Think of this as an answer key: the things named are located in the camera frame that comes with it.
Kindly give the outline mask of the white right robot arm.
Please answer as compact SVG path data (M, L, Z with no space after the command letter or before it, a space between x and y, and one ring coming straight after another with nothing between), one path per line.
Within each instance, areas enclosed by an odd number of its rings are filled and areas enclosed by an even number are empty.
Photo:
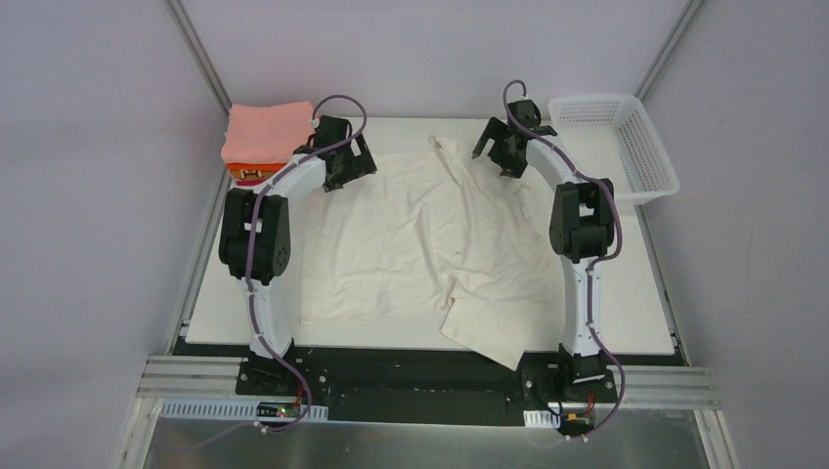
M562 362L554 373L556 391L576 401L605 375L608 362L596 341L600 262L616 239L612 183L582 174L554 142L556 131L542 120L530 99L508 102L505 119L492 117L472 150L487 155L504 177L519 179L534 168L553 191L548 237L564 279L565 331Z

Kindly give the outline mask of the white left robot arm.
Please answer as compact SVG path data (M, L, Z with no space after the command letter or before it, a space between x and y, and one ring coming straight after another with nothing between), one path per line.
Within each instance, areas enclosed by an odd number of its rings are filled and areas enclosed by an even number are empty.
M250 351L271 359L260 380L275 395L290 393L298 369L284 357L293 342L301 302L304 254L303 202L316 190L331 192L375 173L360 129L342 117L322 115L287 165L250 188L225 195L218 256L245 295L252 328Z

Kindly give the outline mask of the cream white t shirt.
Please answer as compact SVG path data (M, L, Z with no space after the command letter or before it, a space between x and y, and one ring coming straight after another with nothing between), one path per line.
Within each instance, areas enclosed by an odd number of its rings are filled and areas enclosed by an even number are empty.
M549 243L552 190L433 137L385 153L377 172L303 202L304 327L432 317L432 332L516 368L564 330L562 267Z

